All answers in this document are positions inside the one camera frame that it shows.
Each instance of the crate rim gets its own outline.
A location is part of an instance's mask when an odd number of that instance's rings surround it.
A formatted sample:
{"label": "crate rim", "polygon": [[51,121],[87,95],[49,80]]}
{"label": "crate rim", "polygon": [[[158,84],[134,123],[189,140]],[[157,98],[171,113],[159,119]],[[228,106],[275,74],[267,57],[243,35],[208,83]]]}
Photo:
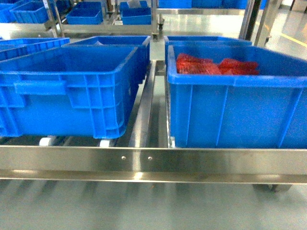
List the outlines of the crate rim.
{"label": "crate rim", "polygon": [[72,11],[70,11],[66,17],[74,17],[74,18],[94,18],[96,17],[100,12],[102,13],[102,10],[98,10],[98,13],[95,16],[71,16],[72,13],[74,13],[75,11],[80,10],[80,11],[84,11],[84,10],[93,10],[93,9],[73,9]]}
{"label": "crate rim", "polygon": [[[40,3],[40,2],[39,1],[29,1],[29,2],[26,2],[25,4],[22,4],[22,5],[14,8],[14,9],[11,9],[10,11],[13,11],[13,12],[25,12],[25,11],[18,10],[18,8],[20,8],[20,7],[22,7],[22,6],[26,5],[26,4],[30,4],[30,3]],[[36,11],[40,10],[41,8],[43,8],[43,7],[44,7],[44,4],[43,4],[42,7],[38,8],[35,11],[26,11],[26,12],[36,12]]]}
{"label": "crate rim", "polygon": [[[179,40],[176,40],[176,41],[172,41],[172,40],[169,40],[168,37],[224,37],[224,36],[209,36],[209,35],[164,35],[164,40],[165,42],[179,42]],[[234,38],[234,37],[224,37],[224,38],[229,38],[229,39],[235,39],[237,41],[241,41],[241,42],[248,42],[247,40],[244,40],[244,39],[239,39],[239,38]]]}
{"label": "crate rim", "polygon": [[[77,41],[77,42],[74,42],[74,43],[67,43],[65,44],[64,46],[95,46],[95,44],[86,44],[86,45],[83,45],[83,44],[75,44],[75,43],[79,43],[79,42],[83,42],[83,41],[86,41],[86,40],[89,40],[89,39],[93,39],[93,38],[97,38],[97,37],[114,37],[114,36],[111,36],[111,35],[106,35],[106,36],[93,36],[93,37],[88,37],[88,38],[85,38],[85,39],[82,39],[80,41]],[[150,43],[150,40],[151,40],[151,36],[147,36],[147,35],[121,35],[121,37],[146,37],[146,39],[143,41],[142,44],[140,45],[135,45],[135,44],[107,44],[107,46],[135,46],[135,47],[138,47],[138,46],[144,46],[144,45],[147,45]]]}
{"label": "crate rim", "polygon": [[[48,49],[48,50],[44,50],[44,51],[40,51],[40,52],[36,52],[36,53],[32,53],[32,54],[27,54],[21,57],[14,57],[14,58],[10,58],[8,60],[3,60],[0,61],[0,63],[2,62],[9,62],[9,61],[14,61],[15,59],[18,58],[25,58],[25,57],[29,57],[32,55],[37,55],[37,54],[41,54],[41,53],[46,53],[46,52],[52,52],[53,50],[56,49],[66,49],[68,48],[68,46],[65,47],[56,47],[56,48],[52,48],[52,49]],[[112,70],[112,71],[104,71],[104,72],[94,72],[94,71],[76,71],[76,72],[72,72],[72,71],[68,71],[68,72],[62,72],[62,71],[49,71],[49,72],[42,72],[42,71],[10,71],[10,70],[1,70],[0,69],[0,74],[6,74],[6,75],[16,75],[16,74],[21,74],[21,75],[52,75],[52,74],[61,74],[61,75],[89,75],[89,74],[93,74],[93,75],[107,75],[107,74],[115,74],[121,71],[121,69],[123,68],[123,66],[128,62],[128,60],[135,54],[135,52],[137,51],[137,47],[134,47],[130,53],[118,64],[118,66]]]}
{"label": "crate rim", "polygon": [[[282,53],[278,53],[278,52],[274,52],[277,53],[279,55],[288,57],[288,58],[293,58],[293,59],[298,59],[300,61],[304,61],[303,59],[300,58],[295,58],[292,57],[290,55],[285,55]],[[177,67],[176,67],[176,59],[175,59],[175,51],[174,51],[174,46],[170,45],[168,47],[168,82],[171,84],[177,84],[177,85],[228,85],[228,86],[234,86],[234,87],[261,87],[261,88],[266,88],[266,87],[274,87],[274,88],[307,88],[307,76],[295,76],[295,78],[293,77],[287,77],[287,76],[278,76],[278,75],[204,75],[204,74],[193,74],[193,77],[195,78],[199,78],[199,82],[198,83],[193,83],[193,82],[182,82],[180,80],[183,79],[191,79],[191,75],[192,74],[179,74],[177,73]],[[238,80],[250,80],[250,79],[258,79],[258,80],[266,80],[267,82],[269,82],[270,80],[272,81],[274,78],[278,78],[278,80],[280,80],[279,82],[284,82],[284,83],[289,83],[289,80],[301,80],[300,85],[289,85],[289,84],[284,84],[284,85],[256,85],[256,86],[250,86],[250,85],[244,85],[241,82],[237,82]],[[223,83],[217,83],[217,82],[207,82],[207,79],[213,79],[213,78],[219,78],[219,79],[224,79],[224,80],[228,80],[228,82],[223,82]]]}

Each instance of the gray floor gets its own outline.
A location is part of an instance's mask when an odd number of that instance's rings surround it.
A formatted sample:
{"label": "gray floor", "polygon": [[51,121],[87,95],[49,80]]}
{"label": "gray floor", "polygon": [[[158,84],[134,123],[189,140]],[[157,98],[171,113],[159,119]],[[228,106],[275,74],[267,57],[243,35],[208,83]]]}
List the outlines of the gray floor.
{"label": "gray floor", "polygon": [[[281,35],[307,42],[306,19],[281,11],[267,48],[307,59],[305,46]],[[238,16],[168,16],[164,34],[237,37],[241,21]],[[163,48],[162,41],[152,43],[151,58],[163,59]],[[157,108],[163,107],[163,90],[158,77]],[[164,116],[163,110],[157,113]],[[164,141],[152,145],[164,146]],[[306,213],[306,185],[276,194],[239,184],[0,181],[0,230],[305,230]]]}

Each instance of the metal bar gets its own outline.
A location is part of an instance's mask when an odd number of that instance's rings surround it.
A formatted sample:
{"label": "metal bar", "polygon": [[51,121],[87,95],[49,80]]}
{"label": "metal bar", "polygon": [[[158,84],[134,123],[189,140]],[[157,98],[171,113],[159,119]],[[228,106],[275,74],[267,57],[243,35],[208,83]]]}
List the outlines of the metal bar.
{"label": "metal bar", "polygon": [[115,33],[149,35],[152,32],[150,25],[69,25],[63,24],[65,34]]}
{"label": "metal bar", "polygon": [[45,32],[52,26],[51,21],[44,24],[37,23],[1,23],[0,29],[2,31],[20,31],[20,32]]}
{"label": "metal bar", "polygon": [[158,0],[152,0],[152,34],[158,35],[158,19],[157,19]]}
{"label": "metal bar", "polygon": [[4,179],[307,184],[306,165],[306,149],[0,146]]}
{"label": "metal bar", "polygon": [[44,3],[44,6],[45,6],[45,9],[47,11],[48,18],[51,21],[51,31],[52,31],[52,34],[53,34],[54,37],[58,37],[59,33],[58,33],[58,30],[57,30],[56,21],[55,21],[55,19],[53,17],[53,13],[52,13],[52,10],[51,10],[50,1],[49,0],[43,0],[43,3]]}
{"label": "metal bar", "polygon": [[244,15],[238,9],[157,9],[157,14],[198,14],[198,15]]}
{"label": "metal bar", "polygon": [[283,0],[268,0],[262,14],[259,29],[257,32],[255,46],[264,47],[267,38],[271,33],[278,9]]}
{"label": "metal bar", "polygon": [[261,0],[248,0],[239,38],[250,41],[257,20]]}
{"label": "metal bar", "polygon": [[167,81],[167,75],[164,74],[164,88],[165,88],[165,106],[166,106],[166,130],[167,130],[167,147],[171,148],[174,147],[171,138],[171,111],[170,111],[170,89],[169,83]]}
{"label": "metal bar", "polygon": [[151,61],[150,71],[146,77],[138,115],[130,137],[129,147],[146,147],[148,141],[149,123],[151,120],[151,110],[154,96],[156,64],[157,61]]}
{"label": "metal bar", "polygon": [[291,6],[290,6],[290,11],[292,10],[294,4],[295,4],[295,0],[292,0],[292,4],[291,4]]}
{"label": "metal bar", "polygon": [[54,1],[54,10],[56,12],[56,16],[57,16],[57,21],[59,23],[59,30],[60,32],[58,32],[58,34],[61,36],[61,37],[65,37],[64,33],[63,33],[63,26],[62,26],[62,20],[61,20],[61,16],[59,14],[59,11],[58,11],[58,7],[57,7],[57,0]]}

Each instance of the blue bin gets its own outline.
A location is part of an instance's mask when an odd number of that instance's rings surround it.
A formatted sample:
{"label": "blue bin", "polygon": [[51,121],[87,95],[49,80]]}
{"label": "blue bin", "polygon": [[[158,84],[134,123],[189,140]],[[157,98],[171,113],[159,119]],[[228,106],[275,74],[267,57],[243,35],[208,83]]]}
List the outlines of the blue bin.
{"label": "blue bin", "polygon": [[42,2],[31,1],[10,10],[18,23],[45,23],[48,15]]}
{"label": "blue bin", "polygon": [[159,0],[159,8],[190,9],[192,0]]}
{"label": "blue bin", "polygon": [[21,6],[30,0],[0,0],[0,3],[13,4],[14,6]]}
{"label": "blue bin", "polygon": [[221,8],[222,0],[192,0],[194,8]]}
{"label": "blue bin", "polygon": [[124,25],[150,25],[152,23],[150,8],[125,9],[120,15]]}
{"label": "blue bin", "polygon": [[101,2],[99,1],[82,1],[79,2],[74,9],[99,9],[101,10]]}
{"label": "blue bin", "polygon": [[[262,0],[260,9],[263,10],[265,8],[267,0]],[[248,3],[248,0],[223,0],[223,7],[226,9],[245,9],[246,5]]]}
{"label": "blue bin", "polygon": [[[177,74],[187,53],[259,63],[259,76]],[[169,46],[171,136],[192,148],[307,148],[307,62],[255,46]]]}
{"label": "blue bin", "polygon": [[15,17],[10,12],[13,7],[13,4],[0,3],[0,23],[10,23],[15,21]]}
{"label": "blue bin", "polygon": [[0,61],[20,57],[27,54],[27,49],[24,46],[16,47],[13,45],[0,45]]}
{"label": "blue bin", "polygon": [[67,23],[83,25],[99,25],[103,22],[101,9],[73,9],[66,16]]}
{"label": "blue bin", "polygon": [[0,136],[120,137],[138,89],[136,51],[67,46],[0,62]]}
{"label": "blue bin", "polygon": [[57,0],[57,8],[59,13],[63,13],[71,7],[70,0]]}
{"label": "blue bin", "polygon": [[47,49],[61,47],[69,43],[69,38],[18,38],[12,40],[1,40],[1,45],[25,46],[28,54],[44,51]]}
{"label": "blue bin", "polygon": [[[140,1],[140,4],[141,4],[142,8],[147,8],[148,7],[147,1]],[[119,10],[122,11],[122,10],[125,10],[125,9],[129,9],[129,5],[128,5],[127,2],[123,1],[119,5]]]}
{"label": "blue bin", "polygon": [[70,43],[67,46],[76,46],[76,45],[93,45],[93,46],[110,46],[110,45],[121,45],[121,46],[133,46],[138,47],[140,59],[143,60],[143,63],[140,65],[142,69],[141,77],[138,79],[138,83],[142,83],[145,79],[145,74],[147,71],[147,66],[149,65],[149,52],[150,52],[150,36],[96,36],[87,38],[80,42]]}
{"label": "blue bin", "polygon": [[185,45],[229,45],[229,46],[250,46],[252,42],[242,39],[221,37],[221,36],[164,36],[165,40],[165,63],[167,64],[168,46]]}
{"label": "blue bin", "polygon": [[[53,12],[53,16],[56,17],[56,12],[54,9],[54,0],[50,0],[51,9]],[[59,13],[64,13],[71,7],[71,1],[70,0],[57,0],[57,9]]]}

